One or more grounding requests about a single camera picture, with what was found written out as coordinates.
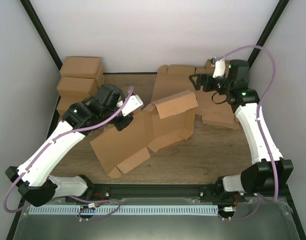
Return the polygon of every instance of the white wall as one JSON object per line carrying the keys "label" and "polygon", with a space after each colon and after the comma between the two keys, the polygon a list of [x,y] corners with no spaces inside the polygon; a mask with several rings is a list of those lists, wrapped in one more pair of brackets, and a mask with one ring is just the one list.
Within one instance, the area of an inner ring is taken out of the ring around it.
{"label": "white wall", "polygon": [[[59,77],[20,1],[0,1],[0,240],[14,218],[2,206],[11,185],[5,170],[23,163],[45,140]],[[15,190],[9,208],[19,199]]]}
{"label": "white wall", "polygon": [[277,2],[32,0],[62,60],[102,56],[106,72],[204,65],[211,56],[256,43]]}
{"label": "white wall", "polygon": [[[293,161],[288,185],[306,233],[306,1],[289,2],[265,46],[275,55],[278,69],[263,112],[276,145]],[[261,53],[250,76],[261,94],[271,69]]]}

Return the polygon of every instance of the black cable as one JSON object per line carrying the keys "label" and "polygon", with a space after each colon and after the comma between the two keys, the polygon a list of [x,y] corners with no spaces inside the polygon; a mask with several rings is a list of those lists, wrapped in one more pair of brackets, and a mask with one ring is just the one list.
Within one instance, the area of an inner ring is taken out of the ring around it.
{"label": "black cable", "polygon": [[225,99],[224,101],[215,102],[215,101],[214,101],[214,96],[215,96],[216,94],[218,94],[218,92],[215,92],[215,93],[212,95],[212,98],[211,98],[211,99],[212,99],[212,102],[213,102],[213,103],[215,103],[215,104],[218,104],[218,105],[219,105],[219,104],[223,104],[223,103],[225,103],[225,102],[226,102],[226,99]]}

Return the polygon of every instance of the wooden table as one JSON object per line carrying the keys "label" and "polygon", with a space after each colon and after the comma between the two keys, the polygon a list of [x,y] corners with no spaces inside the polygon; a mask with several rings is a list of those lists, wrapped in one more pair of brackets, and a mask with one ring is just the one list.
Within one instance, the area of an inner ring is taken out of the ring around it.
{"label": "wooden table", "polygon": [[[126,92],[134,86],[147,105],[154,87],[155,74],[107,74],[105,82]],[[151,158],[118,179],[108,177],[95,156],[90,141],[101,130],[89,134],[56,166],[52,174],[74,177],[85,174],[94,183],[123,184],[209,184],[219,176],[241,173],[251,165],[251,157],[242,128],[232,130],[203,124],[195,119],[195,133],[185,142],[169,149],[151,152]]]}

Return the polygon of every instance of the purple cable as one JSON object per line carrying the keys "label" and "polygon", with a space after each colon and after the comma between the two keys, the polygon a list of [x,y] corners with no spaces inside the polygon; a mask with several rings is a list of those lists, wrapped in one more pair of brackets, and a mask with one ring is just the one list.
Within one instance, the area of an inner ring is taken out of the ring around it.
{"label": "purple cable", "polygon": [[[115,212],[117,212],[117,210],[120,208],[121,206],[120,205],[118,205],[117,206],[117,208],[116,209],[114,209],[114,210],[112,210],[110,213],[108,213],[108,214],[106,214],[106,215],[104,215],[104,216],[99,216],[99,217],[92,217],[92,218],[88,218],[88,222],[89,221],[96,221],[96,220],[100,220],[100,219],[104,219],[104,218],[107,218],[107,217],[109,217],[110,215],[112,215],[112,214],[114,214]],[[84,211],[86,211],[86,210],[89,210],[89,209],[92,209],[92,208],[84,208],[84,209],[82,209],[82,210],[80,210],[80,212],[78,213],[78,217],[79,217],[79,219],[82,219],[82,217],[81,217],[81,213],[82,212],[84,212]]]}
{"label": "purple cable", "polygon": [[[59,134],[57,137],[55,137],[53,139],[53,141],[55,142],[56,140],[58,140],[59,138],[67,135],[67,134],[70,134],[70,133],[76,133],[76,132],[83,132],[83,131],[89,131],[89,130],[93,130],[93,129],[97,129],[97,128],[100,128],[102,127],[103,125],[107,124],[108,122],[110,122],[114,117],[116,117],[121,111],[122,109],[125,107],[125,105],[127,104],[129,98],[132,96],[133,94],[133,90],[134,90],[134,87],[133,86],[130,86],[128,88],[128,95],[125,99],[125,101],[123,102],[123,104],[121,105],[120,108],[117,109],[116,112],[114,112],[109,118],[107,118],[105,121],[102,121],[100,122],[99,124],[96,124],[94,126],[89,126],[89,127],[83,127],[83,128],[79,128],[79,129],[74,129],[74,130],[70,130],[70,131],[67,131],[67,132],[64,132],[62,134]],[[31,163],[27,166],[26,168],[26,171],[28,171],[32,165],[37,161],[37,159],[43,154],[43,152],[51,145],[52,143],[48,143],[46,144],[42,150],[40,150],[40,152],[34,157],[34,159],[31,161]],[[12,190],[14,189],[14,187],[16,186],[16,184],[23,178],[23,176],[25,175],[25,172],[23,172],[22,174],[20,174],[18,176],[18,178],[16,178],[16,180],[13,182],[13,184],[11,185],[11,187],[8,189],[7,193],[6,193],[6,196],[5,196],[5,199],[3,201],[3,208],[6,212],[8,213],[16,213],[16,212],[19,212],[21,210],[23,210],[24,208],[28,207],[29,204],[26,204],[22,207],[20,207],[19,209],[16,209],[16,210],[11,210],[7,207],[7,200],[9,198],[9,195],[11,194]]]}
{"label": "purple cable", "polygon": [[263,128],[262,128],[262,124],[261,124],[261,121],[259,120],[259,112],[260,112],[260,109],[262,107],[262,104],[263,104],[263,101],[264,99],[266,98],[266,95],[268,94],[268,92],[270,91],[273,83],[275,82],[275,76],[276,76],[276,63],[275,63],[275,60],[274,60],[274,57],[272,55],[272,53],[267,50],[266,48],[262,47],[262,46],[258,46],[258,45],[246,45],[246,46],[243,46],[243,47],[239,47],[233,51],[230,51],[229,53],[225,54],[224,56],[221,56],[218,60],[221,60],[222,58],[225,58],[231,54],[234,54],[236,52],[239,52],[241,50],[244,50],[244,49],[260,49],[262,50],[263,52],[265,52],[270,60],[272,61],[272,65],[273,65],[273,74],[272,74],[272,79],[271,79],[271,82],[269,83],[267,89],[265,90],[265,92],[263,93],[258,105],[257,105],[257,109],[256,109],[256,118],[258,119],[257,120],[257,125],[258,125],[258,128],[259,128],[259,131],[262,135],[262,138],[263,138],[263,141],[264,141],[264,144],[266,146],[266,149],[267,149],[267,152],[268,152],[268,155],[269,155],[269,158],[271,160],[271,163],[272,163],[272,170],[273,170],[273,175],[274,175],[274,197],[273,197],[273,200],[270,201],[272,203],[276,202],[277,200],[277,196],[278,196],[278,176],[277,176],[277,170],[276,170],[276,165],[275,165],[275,161],[273,159],[273,155],[272,155],[272,152],[269,148],[269,145],[268,145],[268,142],[267,142],[267,139],[265,137],[265,134],[264,134],[264,131],[263,131]]}
{"label": "purple cable", "polygon": [[[258,195],[257,196],[257,205],[256,205],[256,208],[250,214],[245,215],[243,217],[241,216],[241,217],[236,217],[236,218],[233,218],[233,219],[231,218],[231,220],[229,220],[229,221],[238,221],[238,220],[243,220],[243,219],[249,218],[250,216],[252,216],[252,215],[254,215],[256,213],[256,211],[259,208],[259,204],[260,204],[260,196]],[[221,219],[224,219],[224,220],[226,219],[226,218],[222,217],[220,214],[218,214],[218,217],[221,218]]]}

